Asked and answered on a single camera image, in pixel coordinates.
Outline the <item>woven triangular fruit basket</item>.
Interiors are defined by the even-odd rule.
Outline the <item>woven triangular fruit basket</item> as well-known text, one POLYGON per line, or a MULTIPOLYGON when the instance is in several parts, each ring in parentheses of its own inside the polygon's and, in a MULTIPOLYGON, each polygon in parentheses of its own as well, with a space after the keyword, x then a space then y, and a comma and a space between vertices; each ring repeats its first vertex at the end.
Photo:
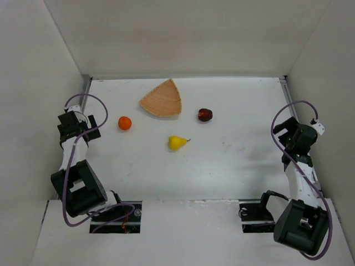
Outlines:
POLYGON ((146 94, 139 105, 157 117, 173 117, 182 112, 180 92, 172 79, 168 79, 146 94))

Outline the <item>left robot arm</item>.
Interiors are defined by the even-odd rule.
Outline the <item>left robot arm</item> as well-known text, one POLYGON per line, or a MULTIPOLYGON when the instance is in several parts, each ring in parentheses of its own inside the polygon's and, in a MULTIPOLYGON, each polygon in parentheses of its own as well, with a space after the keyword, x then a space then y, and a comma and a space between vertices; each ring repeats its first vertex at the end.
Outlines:
POLYGON ((86 120, 79 111, 67 111, 58 116, 58 119, 60 121, 58 130, 60 146, 63 149, 63 161, 59 170, 51 175, 50 180, 59 198, 62 198, 66 170, 68 166, 70 167, 65 202, 66 212, 74 218, 120 203, 121 200, 114 191, 104 189, 86 160, 89 141, 101 137, 98 129, 85 134, 78 140, 74 156, 70 159, 77 136, 89 130, 89 125, 97 126, 94 116, 90 115, 86 120))

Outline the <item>fake dark red apple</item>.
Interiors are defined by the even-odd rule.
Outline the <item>fake dark red apple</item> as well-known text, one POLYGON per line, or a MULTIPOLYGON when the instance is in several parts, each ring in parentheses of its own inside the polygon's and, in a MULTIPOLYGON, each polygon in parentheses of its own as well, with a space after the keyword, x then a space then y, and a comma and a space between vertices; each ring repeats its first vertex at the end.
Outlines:
POLYGON ((213 112, 210 109, 202 108, 198 111, 197 118, 201 122, 208 122, 213 118, 213 112))

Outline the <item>fake orange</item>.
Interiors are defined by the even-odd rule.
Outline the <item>fake orange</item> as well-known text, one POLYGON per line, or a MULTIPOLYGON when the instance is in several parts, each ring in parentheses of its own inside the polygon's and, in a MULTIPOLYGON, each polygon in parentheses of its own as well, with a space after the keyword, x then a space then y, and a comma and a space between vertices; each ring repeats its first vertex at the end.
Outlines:
POLYGON ((132 126, 132 121, 127 116, 121 116, 118 120, 118 126, 121 130, 129 130, 132 126))

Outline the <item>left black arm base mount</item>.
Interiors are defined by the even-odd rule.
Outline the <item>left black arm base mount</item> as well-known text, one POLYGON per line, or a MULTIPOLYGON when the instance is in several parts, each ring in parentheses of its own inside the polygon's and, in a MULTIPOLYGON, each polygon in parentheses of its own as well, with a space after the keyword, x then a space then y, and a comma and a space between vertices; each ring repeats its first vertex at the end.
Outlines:
POLYGON ((94 216, 90 221, 91 234, 139 234, 142 217, 142 201, 131 202, 129 206, 116 207, 94 216))

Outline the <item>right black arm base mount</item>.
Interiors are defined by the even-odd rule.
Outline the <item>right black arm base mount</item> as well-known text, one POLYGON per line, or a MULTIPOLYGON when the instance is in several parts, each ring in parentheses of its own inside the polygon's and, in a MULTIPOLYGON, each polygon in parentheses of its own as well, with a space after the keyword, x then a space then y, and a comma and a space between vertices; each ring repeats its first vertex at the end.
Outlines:
POLYGON ((244 233, 273 233, 276 222, 260 200, 239 201, 238 215, 244 233))

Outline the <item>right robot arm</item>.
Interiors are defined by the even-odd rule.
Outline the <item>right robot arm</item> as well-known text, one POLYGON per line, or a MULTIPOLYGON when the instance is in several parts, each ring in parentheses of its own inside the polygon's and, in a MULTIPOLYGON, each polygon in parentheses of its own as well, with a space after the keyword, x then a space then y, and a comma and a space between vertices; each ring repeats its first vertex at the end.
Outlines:
POLYGON ((319 205, 312 187, 313 162, 309 155, 318 133, 312 126, 291 117, 272 127, 272 133, 286 130, 278 137, 282 145, 281 161, 288 178, 290 200, 274 227, 274 241, 304 255, 315 256, 329 228, 328 214, 319 205))

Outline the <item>fake yellow pear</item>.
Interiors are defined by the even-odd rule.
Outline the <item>fake yellow pear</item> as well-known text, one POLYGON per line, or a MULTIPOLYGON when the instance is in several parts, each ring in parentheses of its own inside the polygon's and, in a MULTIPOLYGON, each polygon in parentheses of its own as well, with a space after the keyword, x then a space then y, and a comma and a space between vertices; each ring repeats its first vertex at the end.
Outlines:
POLYGON ((185 139, 185 138, 173 135, 173 136, 169 137, 168 147, 169 147, 169 149, 171 149, 173 151, 177 151, 181 147, 185 146, 189 141, 190 141, 190 139, 185 139))

